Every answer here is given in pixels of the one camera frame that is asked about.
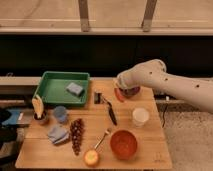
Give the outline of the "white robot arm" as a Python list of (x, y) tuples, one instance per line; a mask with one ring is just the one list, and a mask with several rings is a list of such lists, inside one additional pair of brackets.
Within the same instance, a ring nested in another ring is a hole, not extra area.
[(213, 81), (168, 74), (160, 59), (139, 63), (117, 75), (121, 89), (149, 87), (213, 114)]

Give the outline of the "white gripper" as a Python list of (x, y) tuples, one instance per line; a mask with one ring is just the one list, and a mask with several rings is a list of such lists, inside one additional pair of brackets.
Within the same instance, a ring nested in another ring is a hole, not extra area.
[(117, 75), (116, 85), (121, 89), (132, 88), (132, 85), (129, 83), (129, 74), (126, 71), (123, 71)]

